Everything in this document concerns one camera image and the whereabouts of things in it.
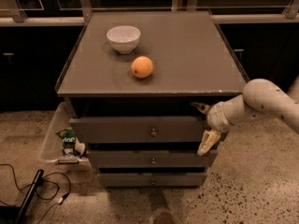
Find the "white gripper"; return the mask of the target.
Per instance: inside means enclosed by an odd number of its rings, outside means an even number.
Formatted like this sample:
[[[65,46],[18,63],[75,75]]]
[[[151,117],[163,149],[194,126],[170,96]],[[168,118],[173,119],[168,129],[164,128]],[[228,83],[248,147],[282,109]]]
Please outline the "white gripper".
[[[202,156],[221,139],[221,133],[227,133],[232,128],[230,122],[231,107],[230,102],[219,102],[210,108],[210,105],[192,102],[191,106],[206,115],[207,124],[212,129],[204,131],[197,154]]]

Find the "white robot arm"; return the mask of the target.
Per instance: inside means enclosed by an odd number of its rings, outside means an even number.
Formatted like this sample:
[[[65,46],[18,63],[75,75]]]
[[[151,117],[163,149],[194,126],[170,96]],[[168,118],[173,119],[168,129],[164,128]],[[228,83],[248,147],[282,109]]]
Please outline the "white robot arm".
[[[204,155],[239,122],[255,121],[273,116],[299,133],[299,103],[267,79],[253,79],[240,95],[214,105],[193,102],[206,115],[209,131],[204,131],[198,155]]]

